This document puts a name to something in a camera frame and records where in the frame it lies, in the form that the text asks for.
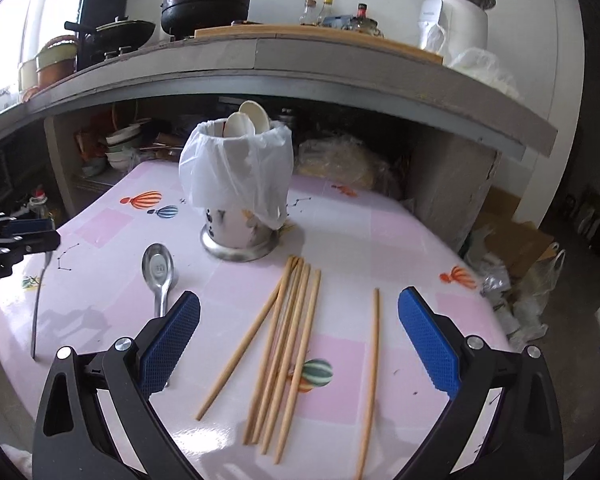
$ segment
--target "metal screw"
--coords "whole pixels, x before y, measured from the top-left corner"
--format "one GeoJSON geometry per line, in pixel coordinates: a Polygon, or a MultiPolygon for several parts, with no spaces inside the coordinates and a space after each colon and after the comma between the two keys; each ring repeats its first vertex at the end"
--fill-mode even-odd
{"type": "Polygon", "coordinates": [[[58,359],[67,359],[70,355],[71,347],[69,346],[63,346],[61,349],[58,350],[58,353],[56,353],[56,357],[58,359]]]}
{"type": "Polygon", "coordinates": [[[471,335],[466,339],[466,343],[467,345],[469,345],[469,348],[472,348],[473,350],[479,350],[480,348],[482,348],[484,346],[484,341],[482,340],[482,338],[478,337],[477,335],[471,335]]]}
{"type": "Polygon", "coordinates": [[[119,352],[124,352],[125,350],[129,349],[132,342],[133,341],[131,341],[131,339],[128,337],[121,337],[116,341],[116,350],[118,350],[119,352]]]}
{"type": "Polygon", "coordinates": [[[538,359],[542,355],[542,352],[540,351],[540,349],[537,346],[533,346],[533,345],[529,346],[526,349],[526,353],[528,353],[529,357],[532,357],[533,359],[538,359]]]}

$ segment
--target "cutting board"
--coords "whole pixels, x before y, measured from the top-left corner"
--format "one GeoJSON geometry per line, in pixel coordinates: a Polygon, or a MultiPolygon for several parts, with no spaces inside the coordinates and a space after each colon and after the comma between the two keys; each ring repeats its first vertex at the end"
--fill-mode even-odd
{"type": "Polygon", "coordinates": [[[350,30],[329,27],[302,27],[301,25],[232,25],[230,27],[199,28],[195,38],[241,37],[250,38],[302,38],[306,40],[325,40],[334,43],[350,44],[388,50],[404,56],[417,57],[436,64],[442,64],[442,57],[399,41],[375,38],[368,34],[359,34],[350,30]]]}

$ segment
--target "pan handle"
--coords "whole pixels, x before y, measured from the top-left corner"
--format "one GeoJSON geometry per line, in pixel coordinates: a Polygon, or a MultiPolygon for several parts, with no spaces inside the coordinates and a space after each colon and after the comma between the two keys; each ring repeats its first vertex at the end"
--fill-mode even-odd
{"type": "Polygon", "coordinates": [[[65,30],[72,30],[74,32],[82,32],[84,34],[95,34],[97,31],[94,27],[88,25],[81,25],[80,23],[64,22],[65,30]]]}

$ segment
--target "wooden chopstick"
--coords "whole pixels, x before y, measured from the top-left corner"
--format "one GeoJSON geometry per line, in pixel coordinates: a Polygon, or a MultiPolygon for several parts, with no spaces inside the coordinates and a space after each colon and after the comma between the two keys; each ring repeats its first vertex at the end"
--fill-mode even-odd
{"type": "Polygon", "coordinates": [[[309,309],[307,310],[306,318],[304,319],[304,326],[302,327],[302,338],[300,339],[300,348],[298,349],[298,357],[296,358],[294,376],[291,381],[291,388],[289,389],[288,397],[286,399],[285,413],[282,416],[282,427],[280,428],[280,436],[278,437],[278,447],[276,449],[276,457],[273,461],[274,464],[279,464],[280,459],[282,459],[282,453],[285,450],[286,440],[289,436],[289,428],[291,428],[291,420],[294,416],[294,410],[296,408],[296,400],[298,400],[298,386],[300,385],[300,379],[302,378],[302,366],[304,365],[306,350],[309,346],[311,328],[314,324],[315,303],[318,299],[320,276],[320,269],[317,269],[315,271],[314,286],[311,290],[309,309]]]}
{"type": "Polygon", "coordinates": [[[280,366],[280,359],[285,349],[285,342],[289,332],[289,326],[291,324],[291,315],[293,313],[294,305],[296,304],[296,297],[298,296],[298,286],[300,283],[301,270],[303,268],[304,260],[300,258],[298,261],[298,268],[294,276],[293,283],[291,285],[291,291],[286,300],[285,316],[280,325],[278,331],[278,338],[273,349],[272,360],[269,365],[269,372],[267,374],[267,380],[262,391],[262,398],[260,399],[260,408],[258,409],[258,416],[256,417],[256,423],[253,427],[253,433],[251,434],[251,443],[257,444],[260,441],[260,434],[264,426],[264,421],[269,413],[269,402],[273,393],[274,384],[278,378],[278,367],[280,366]]]}
{"type": "Polygon", "coordinates": [[[374,405],[376,403],[376,383],[378,382],[378,353],[380,348],[380,290],[374,290],[374,323],[371,331],[371,370],[369,370],[369,390],[366,397],[365,425],[358,456],[356,480],[362,480],[365,473],[366,452],[371,438],[371,425],[374,420],[374,405]]]}
{"type": "Polygon", "coordinates": [[[267,423],[265,426],[264,437],[262,439],[262,448],[260,452],[267,454],[269,450],[269,444],[271,443],[271,437],[273,436],[273,430],[276,427],[278,420],[278,412],[280,410],[280,404],[282,403],[282,394],[285,390],[286,375],[289,370],[289,363],[294,353],[294,347],[296,345],[296,336],[298,334],[298,327],[300,326],[300,317],[302,316],[302,309],[304,307],[304,297],[306,295],[306,288],[309,283],[309,274],[311,273],[311,265],[304,263],[302,267],[302,283],[300,285],[300,291],[298,292],[298,298],[293,307],[293,319],[291,321],[291,328],[289,329],[288,338],[286,340],[285,353],[280,363],[280,371],[278,372],[278,380],[276,381],[276,389],[273,393],[273,399],[269,407],[269,415],[267,417],[267,423]]]}
{"type": "Polygon", "coordinates": [[[278,291],[278,297],[276,298],[276,304],[273,307],[273,316],[271,319],[271,326],[269,327],[269,335],[267,336],[267,344],[260,361],[260,370],[258,371],[258,379],[256,381],[256,387],[251,397],[251,407],[249,408],[249,416],[247,418],[246,427],[244,430],[244,437],[242,440],[243,444],[248,444],[251,441],[251,433],[253,431],[253,425],[255,418],[258,414],[258,408],[260,407],[260,396],[262,394],[262,386],[264,376],[267,373],[267,364],[269,363],[269,354],[271,353],[271,347],[273,346],[273,339],[276,336],[276,328],[278,326],[278,319],[280,318],[280,311],[282,310],[282,304],[285,301],[286,288],[289,284],[289,276],[294,268],[295,262],[294,256],[289,256],[286,261],[286,266],[282,278],[280,278],[280,290],[278,291]]]}
{"type": "Polygon", "coordinates": [[[262,326],[262,323],[264,322],[265,318],[269,314],[271,307],[273,306],[274,303],[276,303],[276,298],[278,297],[278,291],[280,290],[281,282],[282,282],[282,279],[279,280],[278,284],[276,285],[276,288],[273,289],[271,295],[269,296],[267,303],[264,304],[264,306],[262,307],[262,310],[260,311],[260,313],[258,314],[258,317],[255,319],[255,321],[251,325],[249,331],[244,335],[244,337],[242,338],[242,341],[240,341],[238,348],[235,349],[234,354],[231,356],[231,359],[229,359],[229,362],[226,364],[226,366],[224,367],[224,370],[218,377],[216,384],[214,384],[214,387],[211,389],[211,393],[209,393],[205,402],[202,404],[202,407],[200,407],[200,410],[199,410],[198,414],[196,415],[196,420],[201,420],[202,417],[205,416],[206,410],[208,410],[209,407],[211,407],[213,402],[216,400],[216,397],[220,393],[220,390],[222,390],[222,388],[224,388],[224,385],[229,380],[229,377],[231,377],[231,374],[234,373],[235,367],[237,367],[238,362],[240,362],[240,359],[244,355],[247,347],[250,345],[250,343],[253,340],[253,338],[255,337],[257,331],[262,326]]]}

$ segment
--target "frying pan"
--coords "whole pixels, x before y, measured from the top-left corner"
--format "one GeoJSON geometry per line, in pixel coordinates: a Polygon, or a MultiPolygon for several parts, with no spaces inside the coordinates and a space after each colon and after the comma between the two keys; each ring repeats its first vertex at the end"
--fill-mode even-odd
{"type": "Polygon", "coordinates": [[[104,53],[117,51],[121,46],[137,50],[149,41],[154,33],[155,23],[124,17],[97,28],[73,22],[64,22],[64,28],[86,34],[86,44],[92,45],[96,52],[104,53]]]}

